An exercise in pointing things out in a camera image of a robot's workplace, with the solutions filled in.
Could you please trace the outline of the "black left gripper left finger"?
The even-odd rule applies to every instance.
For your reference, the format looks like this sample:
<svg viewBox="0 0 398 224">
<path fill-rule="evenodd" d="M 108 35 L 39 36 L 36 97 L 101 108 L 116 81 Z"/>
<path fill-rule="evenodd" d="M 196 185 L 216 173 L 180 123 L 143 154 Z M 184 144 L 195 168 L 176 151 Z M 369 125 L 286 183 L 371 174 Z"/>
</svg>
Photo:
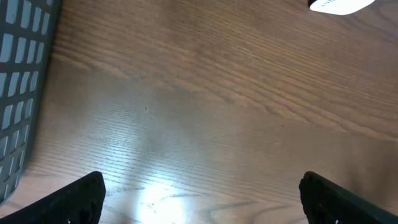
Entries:
<svg viewBox="0 0 398 224">
<path fill-rule="evenodd" d="M 29 206 L 1 218 L 1 224 L 97 224 L 106 188 L 94 171 Z"/>
</svg>

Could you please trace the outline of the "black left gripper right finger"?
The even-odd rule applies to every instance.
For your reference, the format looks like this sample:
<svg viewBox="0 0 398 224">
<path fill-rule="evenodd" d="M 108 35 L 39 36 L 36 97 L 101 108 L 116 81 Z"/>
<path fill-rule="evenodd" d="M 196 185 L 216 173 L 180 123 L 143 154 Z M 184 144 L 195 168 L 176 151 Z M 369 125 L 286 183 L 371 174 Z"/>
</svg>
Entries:
<svg viewBox="0 0 398 224">
<path fill-rule="evenodd" d="M 396 224 L 397 216 L 358 197 L 330 180 L 307 171 L 299 184 L 309 224 Z"/>
</svg>

